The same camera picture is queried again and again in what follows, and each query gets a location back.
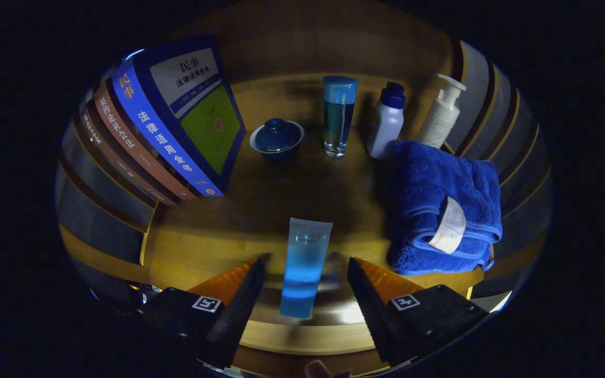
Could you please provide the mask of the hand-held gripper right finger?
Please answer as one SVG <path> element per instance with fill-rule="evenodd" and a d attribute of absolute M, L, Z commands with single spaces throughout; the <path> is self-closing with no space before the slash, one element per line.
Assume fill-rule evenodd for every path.
<path fill-rule="evenodd" d="M 380 359 L 393 368 L 456 342 L 489 313 L 446 285 L 427 289 L 352 257 L 347 280 Z"/>

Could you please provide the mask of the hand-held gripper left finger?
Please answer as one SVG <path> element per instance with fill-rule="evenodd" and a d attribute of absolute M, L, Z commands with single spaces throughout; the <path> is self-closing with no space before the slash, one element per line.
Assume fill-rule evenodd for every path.
<path fill-rule="evenodd" d="M 168 287 L 134 312 L 134 322 L 164 354 L 213 368 L 233 364 L 265 278 L 262 257 L 182 290 Z"/>

